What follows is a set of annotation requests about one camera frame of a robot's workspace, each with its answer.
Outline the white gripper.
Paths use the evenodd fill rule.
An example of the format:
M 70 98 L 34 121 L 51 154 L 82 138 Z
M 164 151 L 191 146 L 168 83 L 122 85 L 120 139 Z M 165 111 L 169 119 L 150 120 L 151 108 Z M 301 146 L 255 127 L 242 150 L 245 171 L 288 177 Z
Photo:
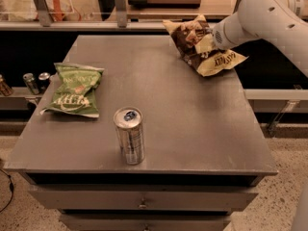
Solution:
M 221 50 L 232 49 L 246 42 L 256 40 L 240 23 L 237 13 L 224 18 L 217 23 L 212 34 L 207 34 L 194 48 L 198 54 L 212 52 L 217 48 Z

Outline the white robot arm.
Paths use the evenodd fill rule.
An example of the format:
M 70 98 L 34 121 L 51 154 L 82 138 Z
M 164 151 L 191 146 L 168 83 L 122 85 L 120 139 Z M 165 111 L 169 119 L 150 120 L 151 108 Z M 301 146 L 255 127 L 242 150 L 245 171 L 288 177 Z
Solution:
M 277 49 L 240 72 L 244 86 L 297 97 L 292 84 L 307 86 L 308 25 L 295 14 L 295 0 L 242 0 L 238 10 L 214 27 L 221 49 L 263 39 Z M 226 231 L 308 231 L 308 130 L 287 124 L 268 138 L 279 174 L 263 182 Z

